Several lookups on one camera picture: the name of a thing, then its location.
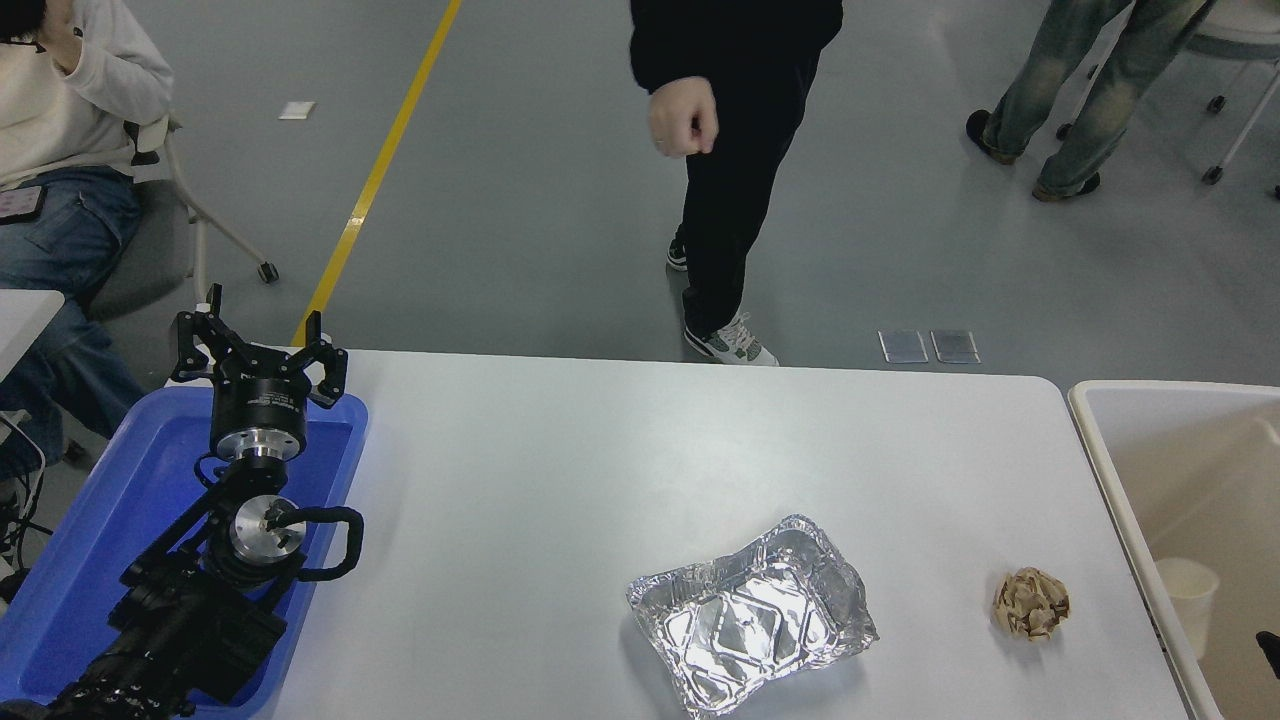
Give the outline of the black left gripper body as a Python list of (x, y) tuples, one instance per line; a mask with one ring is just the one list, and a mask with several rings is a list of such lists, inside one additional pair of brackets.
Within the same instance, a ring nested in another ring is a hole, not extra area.
[(247, 357), (223, 354), (212, 374), (211, 436), (269, 429), (303, 437), (308, 379), (301, 370), (283, 372), (288, 361), (289, 355), (275, 348), (252, 348)]

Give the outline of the seated person's hand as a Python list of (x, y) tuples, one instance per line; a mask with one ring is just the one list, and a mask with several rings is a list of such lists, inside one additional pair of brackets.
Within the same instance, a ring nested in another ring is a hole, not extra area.
[(83, 49), (83, 40), (74, 31), (76, 3), (72, 0), (49, 0), (45, 3), (44, 19), (36, 35), (37, 44), (51, 56), (58, 69), (69, 76), (76, 72)]

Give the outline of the standing person's right hand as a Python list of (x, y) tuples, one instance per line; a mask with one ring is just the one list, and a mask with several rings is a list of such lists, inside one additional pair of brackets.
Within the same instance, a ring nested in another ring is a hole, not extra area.
[(666, 158), (710, 154), (719, 133), (710, 82), (692, 76), (662, 85), (650, 96), (648, 126), (652, 142)]

